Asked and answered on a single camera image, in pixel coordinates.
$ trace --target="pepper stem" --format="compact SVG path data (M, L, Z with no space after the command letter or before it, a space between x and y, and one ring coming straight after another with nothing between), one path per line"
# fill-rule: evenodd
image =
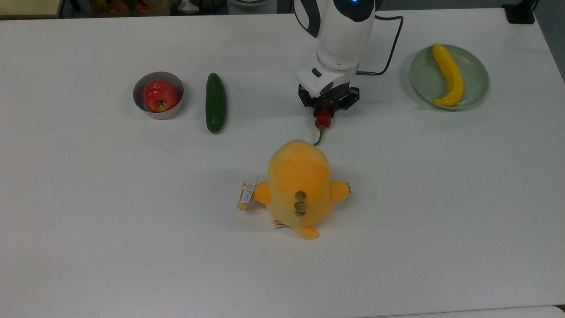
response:
M318 141L316 141L316 143L314 144L314 146L317 146L321 143L321 138L322 136L324 136L324 131L325 131L325 126L324 125L319 125L318 128L320 129L320 137L318 138Z

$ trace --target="plush toy arm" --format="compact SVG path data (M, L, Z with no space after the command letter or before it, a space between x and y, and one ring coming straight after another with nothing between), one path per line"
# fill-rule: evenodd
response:
M329 181L329 200L332 203L345 200L350 193L351 190L349 189L348 183L338 180Z
M271 204L271 190L269 190L269 183L267 181L259 182L253 192L253 199L263 203L264 205Z

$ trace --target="yellow banana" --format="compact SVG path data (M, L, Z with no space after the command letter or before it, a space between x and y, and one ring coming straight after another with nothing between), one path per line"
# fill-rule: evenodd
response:
M444 98L434 100L433 104L436 106L455 106L463 97L463 77L461 77L459 67L443 45L434 43L432 53L447 82L447 95Z

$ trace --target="red chili pepper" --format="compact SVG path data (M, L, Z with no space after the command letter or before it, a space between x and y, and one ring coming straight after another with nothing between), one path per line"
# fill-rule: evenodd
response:
M332 113L329 111L329 108L331 106L332 104L329 102L324 102L320 105L320 110L318 110L316 121L314 122L316 128L320 130L320 137L318 138L318 141L316 141L314 146L317 146L321 143L321 138L322 136L324 136L324 131L328 129L332 124Z

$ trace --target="black cable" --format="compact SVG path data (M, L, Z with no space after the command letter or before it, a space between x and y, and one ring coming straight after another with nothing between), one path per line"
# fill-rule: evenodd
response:
M383 17L383 16L375 15L375 19L382 20L382 21L400 20L400 24L398 25L398 31L396 32L396 36L394 37L394 42L392 43L392 48L390 50L389 59L386 62L386 66L385 66L384 70L382 70L381 72L378 72L378 73L358 71L357 75L377 76L377 75L382 75L386 72L386 70L388 69L388 67L390 65L390 61L392 60L392 55L394 54L394 48L396 47L396 42L398 41L398 36L400 35L400 31L402 30L402 24L404 23L404 17L402 15L393 16L391 18L386 18L386 17Z

